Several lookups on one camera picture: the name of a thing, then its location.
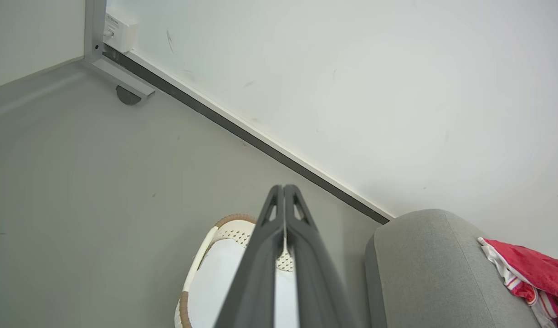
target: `brown woven rim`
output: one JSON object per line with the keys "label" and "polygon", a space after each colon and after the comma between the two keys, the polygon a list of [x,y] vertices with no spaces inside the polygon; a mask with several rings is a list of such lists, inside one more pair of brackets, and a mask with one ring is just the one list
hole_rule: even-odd
{"label": "brown woven rim", "polygon": [[[225,216],[220,221],[218,221],[214,226],[220,228],[224,224],[234,220],[245,220],[252,224],[256,224],[256,218],[248,214],[231,214],[229,216]],[[192,324],[189,322],[189,315],[188,315],[188,292],[181,293],[181,299],[179,299],[179,318],[181,319],[181,326],[183,328],[192,328]]]}

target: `dark gray baseboard strip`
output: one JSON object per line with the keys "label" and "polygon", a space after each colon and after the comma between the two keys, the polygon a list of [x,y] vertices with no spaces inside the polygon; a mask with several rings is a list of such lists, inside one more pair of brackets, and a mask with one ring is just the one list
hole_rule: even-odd
{"label": "dark gray baseboard strip", "polygon": [[113,60],[113,62],[116,62],[117,64],[123,66],[125,69],[129,70],[129,72],[147,81],[147,83],[153,85],[154,87],[167,93],[168,95],[174,97],[175,99],[183,102],[183,104],[185,104],[189,108],[192,108],[196,112],[206,116],[206,118],[210,119],[210,121],[213,121],[214,123],[220,125],[222,128],[226,129],[227,131],[233,133],[233,135],[236,135],[240,139],[243,139],[247,143],[250,143],[252,146],[256,147],[260,151],[264,152],[265,154],[277,160],[277,162],[283,164],[284,166],[287,166],[288,168],[297,172],[307,180],[315,183],[316,185],[319,185],[321,188],[325,189],[325,191],[331,193],[335,197],[338,197],[344,203],[350,205],[356,210],[359,210],[360,212],[366,214],[367,216],[370,216],[370,218],[372,218],[373,220],[376,220],[381,224],[385,224],[389,221],[387,218],[383,217],[381,214],[379,214],[372,208],[364,205],[359,200],[348,195],[347,193],[337,188],[336,186],[332,185],[328,181],[324,180],[317,174],[314,174],[310,170],[303,167],[301,164],[283,155],[275,148],[271,147],[270,145],[267,145],[257,137],[254,137],[254,135],[252,135],[251,133],[245,131],[238,125],[227,120],[217,112],[214,112],[214,110],[208,108],[208,106],[205,106],[201,102],[198,102],[198,100],[195,100],[187,93],[174,87],[173,85],[168,83],[168,81],[165,81],[164,79],[158,77],[154,73],[150,72],[149,69],[146,69],[145,67],[137,64],[136,62],[134,62],[127,56],[124,56],[117,50],[114,50],[110,46],[105,45],[105,52],[103,54],[106,56],[106,58]]}

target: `baseboard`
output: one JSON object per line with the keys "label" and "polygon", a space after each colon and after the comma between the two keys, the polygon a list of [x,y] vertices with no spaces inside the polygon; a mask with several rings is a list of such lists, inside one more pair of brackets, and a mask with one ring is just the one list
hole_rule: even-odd
{"label": "baseboard", "polygon": [[393,218],[393,216],[379,208],[376,204],[358,195],[358,193],[352,191],[350,188],[329,176],[329,174],[307,162],[301,156],[298,156],[280,143],[277,143],[277,141],[265,135],[246,121],[238,118],[233,113],[226,110],[226,108],[219,106],[199,91],[185,84],[178,77],[166,73],[164,69],[151,62],[151,60],[140,52],[131,50],[124,55],[106,46],[104,55],[123,66],[131,73],[154,85],[154,87],[173,96],[196,112],[199,112],[216,124],[227,129],[229,132],[237,135],[237,137],[250,143],[278,162],[281,162],[281,164],[284,164],[306,179],[319,185],[346,204],[370,216],[373,220],[385,224]]}

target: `metal frame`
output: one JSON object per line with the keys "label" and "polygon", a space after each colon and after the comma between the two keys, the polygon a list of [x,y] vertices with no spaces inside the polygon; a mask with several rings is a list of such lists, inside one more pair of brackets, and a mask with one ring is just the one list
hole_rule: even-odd
{"label": "metal frame", "polygon": [[[295,216],[295,208],[301,219]],[[283,240],[295,258],[299,327],[356,327],[342,284],[301,191],[290,184],[275,185],[269,192],[215,328],[274,326],[275,261],[283,250]]]}
{"label": "metal frame", "polygon": [[107,0],[87,0],[83,64],[144,101],[155,93],[155,88],[102,54],[106,47],[102,41],[106,9]]}

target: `red cloth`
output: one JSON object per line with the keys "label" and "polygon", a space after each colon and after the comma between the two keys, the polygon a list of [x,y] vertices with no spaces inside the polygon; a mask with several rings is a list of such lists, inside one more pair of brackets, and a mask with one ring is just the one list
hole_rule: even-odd
{"label": "red cloth", "polygon": [[[526,299],[528,304],[541,302],[549,315],[556,318],[554,321],[558,326],[558,260],[526,247],[490,239],[485,241],[493,246],[511,268],[518,271],[514,274],[521,279],[521,282],[510,289],[511,292]],[[537,295],[533,287],[544,291],[545,297]]]}

